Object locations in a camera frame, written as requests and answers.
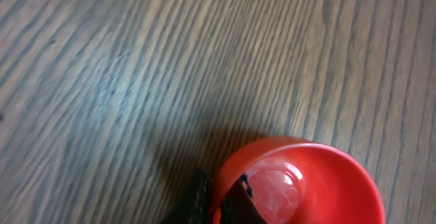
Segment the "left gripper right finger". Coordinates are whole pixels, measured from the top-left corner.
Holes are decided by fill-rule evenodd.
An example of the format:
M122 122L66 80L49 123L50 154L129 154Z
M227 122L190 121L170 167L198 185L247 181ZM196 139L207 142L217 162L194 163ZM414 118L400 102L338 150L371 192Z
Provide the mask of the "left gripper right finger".
M242 174L231 186L221 205L221 224L266 224L251 198L254 191L248 175Z

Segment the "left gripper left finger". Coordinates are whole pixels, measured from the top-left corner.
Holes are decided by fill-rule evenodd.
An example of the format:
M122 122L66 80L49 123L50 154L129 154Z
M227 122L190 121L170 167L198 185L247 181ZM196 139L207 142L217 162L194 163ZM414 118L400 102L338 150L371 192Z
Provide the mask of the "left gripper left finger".
M207 210L211 178L198 168L195 170L188 188L187 198L187 224L207 224Z

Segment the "red scoop with blue handle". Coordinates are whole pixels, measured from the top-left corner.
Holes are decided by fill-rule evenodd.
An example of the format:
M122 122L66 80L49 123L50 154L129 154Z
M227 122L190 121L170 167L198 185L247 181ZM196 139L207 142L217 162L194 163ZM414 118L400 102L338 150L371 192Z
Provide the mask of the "red scoop with blue handle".
M385 223L366 169L344 151L290 136L258 139L234 152L213 179L208 222L224 222L224 201L240 187L243 223Z

